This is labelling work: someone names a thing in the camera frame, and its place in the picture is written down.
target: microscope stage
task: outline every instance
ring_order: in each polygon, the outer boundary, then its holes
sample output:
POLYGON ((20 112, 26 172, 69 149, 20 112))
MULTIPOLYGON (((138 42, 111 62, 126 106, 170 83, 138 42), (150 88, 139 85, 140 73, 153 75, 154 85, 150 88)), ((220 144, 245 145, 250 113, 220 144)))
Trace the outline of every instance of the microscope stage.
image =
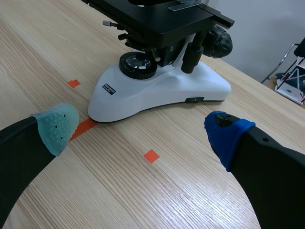
POLYGON ((204 4, 173 12, 168 8, 180 4, 177 1, 146 7, 133 5, 128 0, 83 1, 154 48, 163 48, 197 32, 209 31, 212 21, 220 21, 225 27, 231 27, 234 22, 204 4))

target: white wall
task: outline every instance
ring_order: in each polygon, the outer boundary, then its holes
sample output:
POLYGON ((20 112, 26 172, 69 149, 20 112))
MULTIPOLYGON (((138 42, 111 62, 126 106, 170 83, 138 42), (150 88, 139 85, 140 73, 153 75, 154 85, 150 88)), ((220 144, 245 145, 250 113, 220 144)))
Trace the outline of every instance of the white wall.
MULTIPOLYGON (((258 81, 305 37, 305 0, 210 0, 209 5, 235 20, 228 30, 233 51, 223 60, 258 81)), ((294 60, 292 53, 277 72, 294 60)))

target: microscope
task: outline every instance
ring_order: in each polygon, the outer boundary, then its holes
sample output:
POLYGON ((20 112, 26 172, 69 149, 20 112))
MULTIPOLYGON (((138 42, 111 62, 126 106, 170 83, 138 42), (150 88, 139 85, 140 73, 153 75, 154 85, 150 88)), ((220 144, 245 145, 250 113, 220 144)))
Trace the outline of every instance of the microscope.
POLYGON ((82 0, 125 31, 120 41, 134 49, 109 67, 94 89, 88 113, 100 123, 176 103, 224 101, 230 84, 200 61, 233 48, 234 21, 200 0, 82 0))

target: blue rubber fingertip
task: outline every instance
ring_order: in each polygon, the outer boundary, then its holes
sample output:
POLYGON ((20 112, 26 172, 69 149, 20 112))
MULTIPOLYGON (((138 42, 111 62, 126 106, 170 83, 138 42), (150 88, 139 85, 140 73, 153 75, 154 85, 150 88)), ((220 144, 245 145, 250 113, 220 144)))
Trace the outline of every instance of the blue rubber fingertip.
POLYGON ((221 127, 216 120, 216 114, 223 111, 211 112, 204 120, 204 127, 211 146, 215 149, 222 165, 229 172, 237 146, 243 134, 255 126, 255 123, 240 119, 228 127, 221 127))
POLYGON ((40 137, 47 149, 54 156, 59 156, 78 126, 76 108, 70 104, 59 104, 32 116, 37 120, 40 137))

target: brand label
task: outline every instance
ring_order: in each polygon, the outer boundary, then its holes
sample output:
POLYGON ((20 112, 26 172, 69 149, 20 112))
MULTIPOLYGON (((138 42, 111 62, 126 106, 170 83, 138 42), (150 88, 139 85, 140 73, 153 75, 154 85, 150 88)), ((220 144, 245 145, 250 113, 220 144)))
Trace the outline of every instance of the brand label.
POLYGON ((108 84, 105 84, 103 88, 111 95, 115 93, 115 90, 112 87, 110 87, 108 84))

